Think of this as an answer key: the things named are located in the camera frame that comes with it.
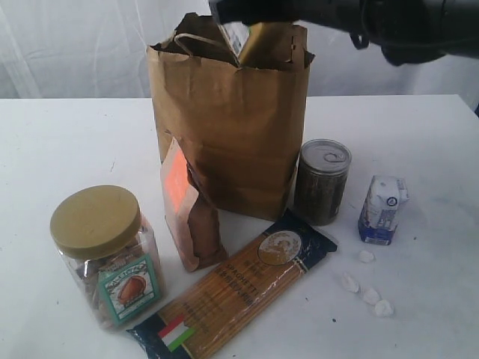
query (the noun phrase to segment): plastic jar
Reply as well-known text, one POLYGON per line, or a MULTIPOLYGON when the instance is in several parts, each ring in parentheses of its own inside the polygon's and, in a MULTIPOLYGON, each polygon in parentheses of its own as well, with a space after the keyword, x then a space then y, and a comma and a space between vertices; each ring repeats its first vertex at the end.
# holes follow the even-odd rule
POLYGON ((304 144, 299 157, 294 206, 309 223, 324 226, 339 212, 351 152, 339 142, 313 140, 304 144))
POLYGON ((126 324, 165 294, 153 230, 126 189, 73 194, 53 213, 50 230, 102 327, 126 324))

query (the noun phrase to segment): italian flag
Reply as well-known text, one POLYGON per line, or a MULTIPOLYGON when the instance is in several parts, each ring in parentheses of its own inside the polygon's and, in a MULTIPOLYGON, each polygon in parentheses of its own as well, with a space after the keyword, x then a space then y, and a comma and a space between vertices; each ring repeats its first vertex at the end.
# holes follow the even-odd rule
POLYGON ((195 332, 195 329, 188 328, 184 321, 185 317, 181 314, 158 332, 158 336, 162 338, 163 343, 168 347, 170 352, 174 351, 195 332))

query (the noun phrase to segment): orange label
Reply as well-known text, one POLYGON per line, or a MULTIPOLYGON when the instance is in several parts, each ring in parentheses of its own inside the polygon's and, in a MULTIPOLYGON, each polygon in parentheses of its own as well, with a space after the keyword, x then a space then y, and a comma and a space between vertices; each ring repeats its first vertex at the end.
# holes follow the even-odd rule
POLYGON ((175 213, 178 213, 178 209, 180 209, 181 203, 185 199, 186 190, 189 187, 186 166, 185 156, 181 150, 178 150, 165 181, 165 191, 171 198, 175 213))

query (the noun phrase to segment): pull tab lid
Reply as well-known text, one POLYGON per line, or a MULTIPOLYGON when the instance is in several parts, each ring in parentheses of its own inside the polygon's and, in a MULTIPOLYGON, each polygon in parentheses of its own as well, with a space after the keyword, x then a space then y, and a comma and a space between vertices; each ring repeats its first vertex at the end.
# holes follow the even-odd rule
POLYGON ((301 149, 300 161, 317 174, 342 174, 351 163, 351 152, 333 140, 312 140, 301 149))

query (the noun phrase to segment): jar label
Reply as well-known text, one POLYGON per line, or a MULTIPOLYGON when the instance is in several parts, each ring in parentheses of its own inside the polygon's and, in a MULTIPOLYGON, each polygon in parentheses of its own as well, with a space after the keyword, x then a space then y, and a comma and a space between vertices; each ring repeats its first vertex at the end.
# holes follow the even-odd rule
POLYGON ((120 325, 151 302, 161 298, 153 263, 148 254, 113 273, 102 273, 100 295, 112 320, 120 325))

